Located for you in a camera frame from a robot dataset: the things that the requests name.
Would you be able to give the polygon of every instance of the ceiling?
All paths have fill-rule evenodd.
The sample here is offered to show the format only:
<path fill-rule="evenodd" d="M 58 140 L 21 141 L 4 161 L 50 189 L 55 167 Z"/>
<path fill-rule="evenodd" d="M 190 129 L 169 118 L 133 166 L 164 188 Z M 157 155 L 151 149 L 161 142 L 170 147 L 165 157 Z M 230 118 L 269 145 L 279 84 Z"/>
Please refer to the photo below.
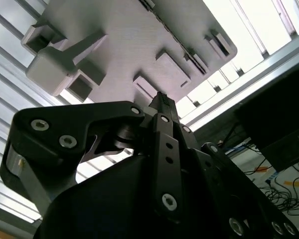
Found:
<path fill-rule="evenodd" d="M 82 104 L 68 90 L 52 97 L 25 76 L 34 56 L 21 46 L 20 40 L 28 28 L 39 20 L 47 2 L 0 0 L 0 162 L 11 119 L 17 111 Z M 178 101 L 181 121 L 193 131 L 299 62 L 299 0 L 204 2 L 238 52 L 233 60 Z M 91 97 L 83 104 L 92 102 Z M 99 157 L 80 164 L 77 181 L 82 182 L 130 153 L 126 150 L 120 155 Z M 0 208 L 29 223 L 41 217 L 33 203 L 5 187 L 1 178 Z"/>

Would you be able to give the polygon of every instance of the black metal bracket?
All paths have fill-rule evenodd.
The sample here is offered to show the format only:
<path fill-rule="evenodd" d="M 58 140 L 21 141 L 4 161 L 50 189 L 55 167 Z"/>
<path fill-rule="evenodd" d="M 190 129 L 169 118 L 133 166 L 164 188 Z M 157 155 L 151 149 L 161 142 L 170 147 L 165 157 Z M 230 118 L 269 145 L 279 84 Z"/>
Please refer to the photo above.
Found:
<path fill-rule="evenodd" d="M 133 156 L 75 182 L 79 163 L 126 147 Z M 38 238 L 153 237 L 156 229 L 173 238 L 299 238 L 217 145 L 200 149 L 162 93 L 144 111 L 114 102 L 18 112 L 0 175 L 44 215 Z"/>

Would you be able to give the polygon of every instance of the cable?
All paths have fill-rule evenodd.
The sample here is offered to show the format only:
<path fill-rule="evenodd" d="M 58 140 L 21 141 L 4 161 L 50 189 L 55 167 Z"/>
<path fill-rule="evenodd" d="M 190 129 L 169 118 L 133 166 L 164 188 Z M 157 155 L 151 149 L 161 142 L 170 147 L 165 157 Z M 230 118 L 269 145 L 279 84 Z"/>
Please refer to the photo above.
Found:
<path fill-rule="evenodd" d="M 278 176 L 275 177 L 274 182 L 286 191 L 279 191 L 271 185 L 261 187 L 259 189 L 267 190 L 264 194 L 280 211 L 287 212 L 290 216 L 299 216 L 299 214 L 290 213 L 291 211 L 299 210 L 299 197 L 295 188 L 295 182 L 299 179 L 299 177 L 293 181 L 293 190 L 296 195 L 295 198 L 293 198 L 292 192 L 287 187 L 277 182 L 277 178 Z"/>
<path fill-rule="evenodd" d="M 229 140 L 230 136 L 233 134 L 233 132 L 235 131 L 235 128 L 236 128 L 238 125 L 239 125 L 239 123 L 235 123 L 235 124 L 232 126 L 232 128 L 230 129 L 230 131 L 228 132 L 228 134 L 226 135 L 226 137 L 224 138 L 224 140 L 223 140 L 220 144 L 218 144 L 218 146 L 219 146 L 220 148 L 222 148 L 222 147 L 225 145 L 225 143 L 227 143 L 227 141 Z"/>
<path fill-rule="evenodd" d="M 299 169 L 297 169 L 294 165 L 293 165 L 293 168 L 299 173 Z"/>
<path fill-rule="evenodd" d="M 259 170 L 259 171 L 258 171 L 258 169 L 260 168 L 260 166 L 261 166 L 265 161 L 266 161 L 266 159 L 264 159 L 264 160 L 258 165 L 258 167 L 257 167 L 255 170 L 252 170 L 252 171 L 246 171 L 246 172 L 244 172 L 244 174 L 246 174 L 246 175 L 252 175 L 252 174 L 254 174 L 254 173 L 256 173 L 256 172 L 262 172 L 262 171 L 267 170 L 268 168 L 271 168 L 272 166 L 267 167 L 267 168 L 265 168 L 265 169 L 262 169 L 262 170 Z"/>

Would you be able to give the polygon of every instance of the orange object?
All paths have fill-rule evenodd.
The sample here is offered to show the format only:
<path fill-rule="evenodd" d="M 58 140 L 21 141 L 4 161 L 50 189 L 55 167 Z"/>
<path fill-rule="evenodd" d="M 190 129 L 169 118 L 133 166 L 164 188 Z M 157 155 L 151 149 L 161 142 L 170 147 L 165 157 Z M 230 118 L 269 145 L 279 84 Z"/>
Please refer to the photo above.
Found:
<path fill-rule="evenodd" d="M 256 173 L 265 173 L 265 172 L 267 172 L 267 170 L 268 170 L 268 167 L 255 168 Z"/>
<path fill-rule="evenodd" d="M 288 186 L 292 186 L 293 182 L 285 181 L 284 184 Z M 299 182 L 295 182 L 295 187 L 299 187 Z"/>

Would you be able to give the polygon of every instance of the bolt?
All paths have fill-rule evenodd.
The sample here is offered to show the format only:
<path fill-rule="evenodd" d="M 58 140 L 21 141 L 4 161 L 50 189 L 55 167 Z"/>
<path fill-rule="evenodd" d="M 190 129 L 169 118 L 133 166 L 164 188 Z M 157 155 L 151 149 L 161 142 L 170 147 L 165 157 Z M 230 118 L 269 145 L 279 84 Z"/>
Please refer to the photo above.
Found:
<path fill-rule="evenodd" d="M 190 133 L 190 129 L 186 126 L 183 126 L 183 129 L 187 132 L 187 133 Z"/>
<path fill-rule="evenodd" d="M 275 229 L 275 231 L 278 232 L 280 235 L 284 234 L 284 231 L 282 230 L 282 228 L 279 226 L 278 223 L 272 222 L 271 225 L 273 226 L 273 228 Z"/>
<path fill-rule="evenodd" d="M 140 111 L 134 107 L 132 107 L 131 110 L 137 115 L 140 113 Z"/>
<path fill-rule="evenodd" d="M 73 148 L 76 146 L 77 141 L 74 137 L 72 137 L 70 135 L 63 135 L 60 137 L 59 143 L 62 147 Z"/>
<path fill-rule="evenodd" d="M 165 116 L 161 116 L 161 119 L 162 119 L 164 122 L 169 122 L 169 119 L 166 118 Z"/>
<path fill-rule="evenodd" d="M 241 224 L 234 218 L 229 219 L 229 225 L 231 229 L 239 236 L 242 236 L 244 234 L 244 229 L 241 226 Z"/>
<path fill-rule="evenodd" d="M 49 124 L 42 119 L 35 119 L 31 122 L 31 127 L 36 131 L 45 131 L 49 128 Z"/>
<path fill-rule="evenodd" d="M 171 195 L 171 194 L 164 194 L 162 196 L 162 202 L 164 206 L 169 210 L 169 211 L 174 211 L 177 208 L 177 202 L 176 199 Z"/>
<path fill-rule="evenodd" d="M 296 235 L 294 229 L 289 224 L 284 223 L 284 226 L 291 235 L 294 235 L 294 236 Z"/>
<path fill-rule="evenodd" d="M 215 146 L 210 146 L 211 150 L 213 150 L 215 153 L 218 152 L 218 149 Z"/>

